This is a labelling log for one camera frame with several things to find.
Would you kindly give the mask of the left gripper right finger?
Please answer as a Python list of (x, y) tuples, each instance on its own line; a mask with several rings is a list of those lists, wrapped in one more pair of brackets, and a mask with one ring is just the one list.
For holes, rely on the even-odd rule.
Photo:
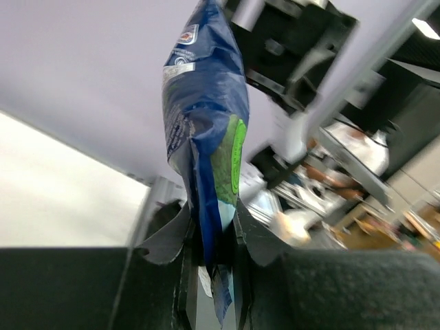
[(239, 329), (438, 329), (439, 264), (399, 250), (297, 249), (239, 204)]

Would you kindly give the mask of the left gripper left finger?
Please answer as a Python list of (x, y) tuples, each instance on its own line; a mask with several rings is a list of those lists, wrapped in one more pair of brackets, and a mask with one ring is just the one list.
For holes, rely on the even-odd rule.
[(187, 206), (167, 203), (138, 247), (4, 247), (2, 329), (194, 329)]

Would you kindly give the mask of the blue bag back side up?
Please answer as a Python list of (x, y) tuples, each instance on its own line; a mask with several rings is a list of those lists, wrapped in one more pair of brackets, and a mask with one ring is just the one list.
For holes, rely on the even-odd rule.
[(237, 209), (250, 105), (241, 53), (222, 7), (200, 1), (163, 68), (167, 160), (199, 224), (218, 320), (232, 302), (226, 232)]

